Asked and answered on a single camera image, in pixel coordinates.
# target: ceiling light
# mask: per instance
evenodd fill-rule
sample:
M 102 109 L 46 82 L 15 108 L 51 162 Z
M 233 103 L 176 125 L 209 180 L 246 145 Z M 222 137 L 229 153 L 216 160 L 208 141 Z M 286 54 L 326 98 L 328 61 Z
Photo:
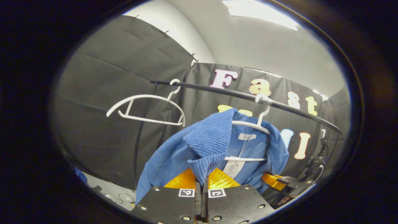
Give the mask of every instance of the ceiling light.
M 297 23 L 279 11 L 254 0 L 224 0 L 232 16 L 265 20 L 297 31 Z

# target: white plastic hanger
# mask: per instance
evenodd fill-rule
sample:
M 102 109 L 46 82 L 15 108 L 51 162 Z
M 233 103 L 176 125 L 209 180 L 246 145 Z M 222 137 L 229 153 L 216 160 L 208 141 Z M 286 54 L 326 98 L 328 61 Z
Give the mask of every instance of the white plastic hanger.
M 271 107 L 272 104 L 272 99 L 270 99 L 268 96 L 266 96 L 263 93 L 260 93 L 256 96 L 255 102 L 258 103 L 258 101 L 262 99 L 265 101 L 265 104 L 267 105 L 267 109 L 262 112 L 259 116 L 258 116 L 258 120 L 257 120 L 257 124 L 253 124 L 250 122 L 244 122 L 244 121 L 232 121 L 232 124 L 235 125 L 242 125 L 242 126 L 247 126 L 247 127 L 251 127 L 257 130 L 260 130 L 262 132 L 265 132 L 267 134 L 269 134 L 269 131 L 266 128 L 261 127 L 261 122 L 263 121 L 263 117 L 265 115 L 268 114 L 269 109 Z M 224 160 L 235 160 L 235 161 L 264 161 L 264 158 L 260 158 L 260 159 L 252 159 L 252 158 L 240 158 L 240 157 L 225 157 Z
M 173 80 L 170 82 L 170 85 L 172 85 L 172 84 L 175 83 L 175 82 L 179 83 L 179 80 L 178 80 L 178 79 L 173 79 Z M 153 122 L 153 123 L 158 123 L 158 124 L 170 124 L 170 125 L 177 125 L 177 126 L 182 125 L 183 127 L 185 127 L 185 115 L 184 115 L 184 112 L 182 111 L 181 107 L 179 107 L 176 103 L 174 103 L 173 101 L 170 100 L 171 97 L 172 97 L 172 95 L 178 93 L 178 91 L 179 91 L 180 88 L 181 88 L 181 86 L 179 86 L 176 90 L 174 90 L 173 92 L 171 92 L 171 93 L 169 94 L 169 96 L 168 96 L 167 99 L 164 98 L 164 97 L 161 97 L 161 96 L 148 95 L 148 94 L 135 95 L 135 96 L 128 97 L 128 98 L 126 98 L 126 99 L 124 99 L 124 100 L 119 101 L 119 102 L 116 103 L 115 105 L 113 105 L 113 106 L 109 109 L 109 111 L 106 113 L 106 116 L 109 117 L 109 116 L 111 115 L 111 113 L 112 113 L 114 110 L 116 110 L 116 109 L 117 109 L 118 107 L 120 107 L 122 104 L 124 104 L 124 103 L 130 101 L 129 106 L 127 107 L 126 113 L 123 114 L 120 110 L 118 111 L 118 112 L 119 112 L 119 115 L 120 115 L 122 118 L 127 118 L 127 119 L 132 119 L 132 120 L 148 121 L 148 122 Z M 175 107 L 177 107 L 178 110 L 180 110 L 180 112 L 181 112 L 181 117 L 179 118 L 179 120 L 178 120 L 177 123 L 172 123 L 172 122 L 166 122 L 166 121 L 159 121 L 159 120 L 153 120 L 153 119 L 147 119 L 147 118 L 140 118 L 140 117 L 136 117 L 136 116 L 130 116 L 130 115 L 129 115 L 129 112 L 130 112 L 130 109 L 131 109 L 131 105 L 133 104 L 133 101 L 134 101 L 135 99 L 139 99 L 139 98 L 154 98 L 154 99 L 159 99 L 159 100 L 162 100 L 162 101 L 166 101 L 166 102 L 168 102 L 168 103 L 171 103 L 172 105 L 174 105 Z

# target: blue ribbed knit sweater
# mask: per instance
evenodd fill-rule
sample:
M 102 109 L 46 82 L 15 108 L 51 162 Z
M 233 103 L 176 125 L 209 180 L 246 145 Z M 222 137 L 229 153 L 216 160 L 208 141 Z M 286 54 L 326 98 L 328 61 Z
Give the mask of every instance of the blue ribbed knit sweater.
M 257 123 L 257 118 L 248 117 L 232 108 L 212 114 L 166 140 L 145 164 L 138 181 L 136 204 L 152 186 L 164 186 L 188 168 L 203 185 L 205 178 L 215 168 L 224 169 L 226 156 L 238 156 L 242 151 L 245 141 L 238 139 L 240 133 L 257 135 L 249 143 L 246 142 L 247 146 L 240 157 L 267 156 L 268 162 L 245 162 L 234 180 L 241 185 L 251 184 L 262 193 L 268 187 L 261 179 L 263 173 L 280 174 L 289 153 L 280 132 L 270 123 L 263 121 L 261 124 L 269 130 L 268 135 L 254 128 L 232 125 L 233 120 Z

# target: black clothing rack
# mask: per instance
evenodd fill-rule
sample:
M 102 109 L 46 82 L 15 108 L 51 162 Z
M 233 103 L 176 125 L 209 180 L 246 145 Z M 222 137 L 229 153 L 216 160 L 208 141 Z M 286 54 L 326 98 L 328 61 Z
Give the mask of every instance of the black clothing rack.
M 154 86 L 151 90 L 150 94 L 153 94 L 155 92 L 155 89 L 157 87 L 157 85 L 162 84 L 162 85 L 170 85 L 169 81 L 150 81 L 150 83 L 154 83 Z M 234 90 L 227 90 L 227 89 L 219 89 L 219 88 L 213 88 L 213 87 L 209 87 L 209 86 L 203 86 L 203 85 L 197 85 L 197 84 L 190 84 L 190 83 L 173 83 L 173 86 L 181 86 L 183 88 L 193 88 L 193 89 L 199 89 L 199 90 L 204 90 L 204 91 L 208 91 L 208 92 L 215 92 L 215 93 L 220 93 L 220 94 L 224 94 L 224 95 L 229 95 L 229 96 L 234 96 L 234 97 L 238 97 L 241 99 L 246 99 L 246 100 L 251 100 L 251 101 L 255 101 L 256 96 L 255 95 L 251 95 L 251 94 L 247 94 L 244 92 L 238 92 L 238 91 L 234 91 Z M 144 108 L 144 112 L 142 114 L 142 117 L 145 118 L 147 112 L 148 112 L 148 107 L 149 107 L 149 102 L 150 99 L 147 100 L 145 108 Z M 302 117 L 308 118 L 310 120 L 316 121 L 320 124 L 325 125 L 328 128 L 331 128 L 332 130 L 338 132 L 339 134 L 343 134 L 343 131 L 341 129 L 339 129 L 336 125 L 328 122 L 325 119 L 322 119 L 320 117 L 314 116 L 312 114 L 309 114 L 307 112 L 304 112 L 300 109 L 291 107 L 289 105 L 277 102 L 277 101 L 273 101 L 271 103 L 272 107 L 275 108 L 279 108 L 281 110 L 285 110 L 297 115 L 300 115 Z M 142 132 L 142 126 L 143 126 L 144 122 L 140 121 L 139 124 L 139 128 L 138 128 L 138 133 L 137 133 L 137 138 L 136 138 L 136 142 L 135 142 L 135 150 L 134 150 L 134 159 L 133 159 L 133 177 L 134 177 L 134 184 L 135 184 L 135 188 L 137 188 L 137 172 L 136 172 L 136 167 L 137 167 L 137 153 L 138 153 L 138 147 L 139 147 L 139 140 L 140 140 L 140 136 L 141 136 L 141 132 Z

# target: garment label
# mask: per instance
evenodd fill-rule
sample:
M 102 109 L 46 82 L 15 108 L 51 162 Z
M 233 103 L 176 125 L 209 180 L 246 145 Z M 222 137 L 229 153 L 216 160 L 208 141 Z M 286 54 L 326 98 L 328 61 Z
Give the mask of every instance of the garment label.
M 256 136 L 257 135 L 255 135 L 255 134 L 248 135 L 248 134 L 240 133 L 238 139 L 239 140 L 252 140 L 252 139 L 255 139 Z
M 234 178 L 236 177 L 236 175 L 238 175 L 244 164 L 245 161 L 228 160 L 223 172 L 227 174 L 229 177 Z

